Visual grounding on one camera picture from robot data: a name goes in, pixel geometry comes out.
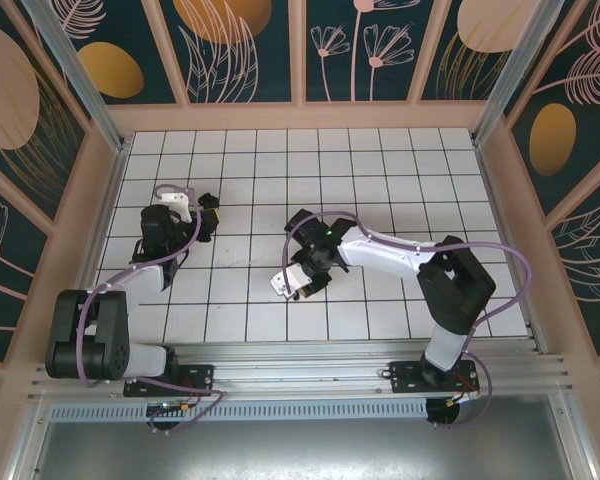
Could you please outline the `grey metal sheet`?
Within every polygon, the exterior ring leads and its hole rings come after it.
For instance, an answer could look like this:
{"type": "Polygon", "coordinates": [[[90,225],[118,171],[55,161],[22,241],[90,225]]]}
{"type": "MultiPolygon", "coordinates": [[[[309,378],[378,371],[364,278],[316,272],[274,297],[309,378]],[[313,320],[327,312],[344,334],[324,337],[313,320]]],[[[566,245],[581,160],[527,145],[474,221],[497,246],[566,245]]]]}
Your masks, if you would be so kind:
{"type": "Polygon", "coordinates": [[[500,397],[463,427],[365,418],[213,419],[154,434],[134,405],[44,402],[8,480],[599,480],[560,397],[500,397]]]}

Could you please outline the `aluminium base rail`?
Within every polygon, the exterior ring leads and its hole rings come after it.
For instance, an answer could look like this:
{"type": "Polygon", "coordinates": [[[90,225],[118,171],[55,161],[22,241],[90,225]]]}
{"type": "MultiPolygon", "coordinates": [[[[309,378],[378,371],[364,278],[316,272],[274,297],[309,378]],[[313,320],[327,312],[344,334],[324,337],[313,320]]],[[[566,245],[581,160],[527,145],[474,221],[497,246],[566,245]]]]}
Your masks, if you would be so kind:
{"type": "MultiPolygon", "coordinates": [[[[243,342],[179,345],[182,364],[211,364],[213,385],[230,400],[387,397],[379,375],[392,361],[417,360],[424,340],[243,342]]],[[[553,394],[572,381],[563,358],[532,339],[484,339],[470,345],[496,395],[553,394]]]]}

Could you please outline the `aluminium frame post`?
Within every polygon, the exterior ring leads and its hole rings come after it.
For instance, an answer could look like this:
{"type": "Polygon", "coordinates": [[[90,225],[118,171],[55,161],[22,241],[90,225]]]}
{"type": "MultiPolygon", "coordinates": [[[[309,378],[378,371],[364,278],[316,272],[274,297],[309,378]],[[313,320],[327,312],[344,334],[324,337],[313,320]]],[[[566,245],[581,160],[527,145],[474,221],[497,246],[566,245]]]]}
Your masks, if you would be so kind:
{"type": "Polygon", "coordinates": [[[106,142],[116,153],[120,153],[124,147],[124,136],[116,126],[69,37],[62,30],[52,7],[46,0],[21,2],[32,22],[37,24],[43,39],[64,69],[106,142]]]}
{"type": "Polygon", "coordinates": [[[565,0],[539,0],[509,55],[472,131],[476,150],[486,144],[504,109],[555,24],[565,0]]]}

